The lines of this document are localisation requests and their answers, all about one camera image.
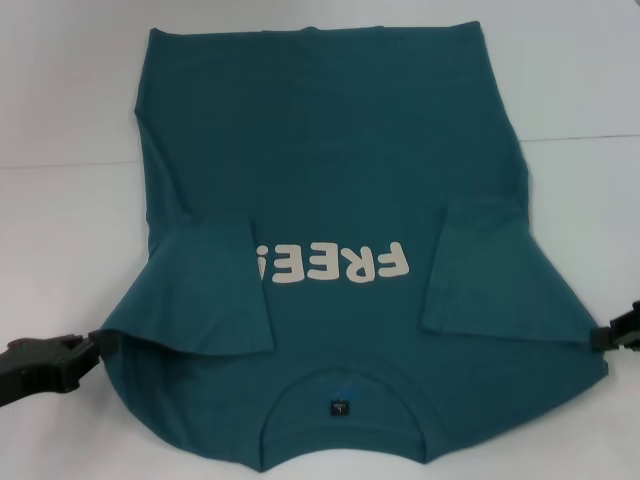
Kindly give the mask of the teal blue FREE t-shirt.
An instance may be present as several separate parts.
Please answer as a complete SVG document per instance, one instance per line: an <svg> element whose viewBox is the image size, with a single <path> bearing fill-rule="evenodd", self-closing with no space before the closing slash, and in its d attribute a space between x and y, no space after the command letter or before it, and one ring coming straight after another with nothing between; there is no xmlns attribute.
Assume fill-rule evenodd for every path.
<svg viewBox="0 0 640 480"><path fill-rule="evenodd" d="M106 368L172 446L426 463L607 375L478 23L155 29L135 114L149 257Z"/></svg>

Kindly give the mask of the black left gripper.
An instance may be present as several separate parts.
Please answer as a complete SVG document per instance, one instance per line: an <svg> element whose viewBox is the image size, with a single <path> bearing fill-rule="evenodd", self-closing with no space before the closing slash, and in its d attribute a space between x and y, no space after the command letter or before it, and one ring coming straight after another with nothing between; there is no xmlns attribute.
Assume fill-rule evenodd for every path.
<svg viewBox="0 0 640 480"><path fill-rule="evenodd" d="M72 392L84 375L117 349L116 334L107 330L92 331L87 338L12 341L0 353L0 406L40 393Z"/></svg>

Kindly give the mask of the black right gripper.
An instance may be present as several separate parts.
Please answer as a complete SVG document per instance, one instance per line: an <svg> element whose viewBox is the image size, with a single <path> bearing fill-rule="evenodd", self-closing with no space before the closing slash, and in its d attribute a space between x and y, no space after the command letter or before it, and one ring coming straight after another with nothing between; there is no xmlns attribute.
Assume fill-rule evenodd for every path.
<svg viewBox="0 0 640 480"><path fill-rule="evenodd" d="M594 352L640 349L640 301L635 301L631 311L612 320L609 326L594 328L590 344Z"/></svg>

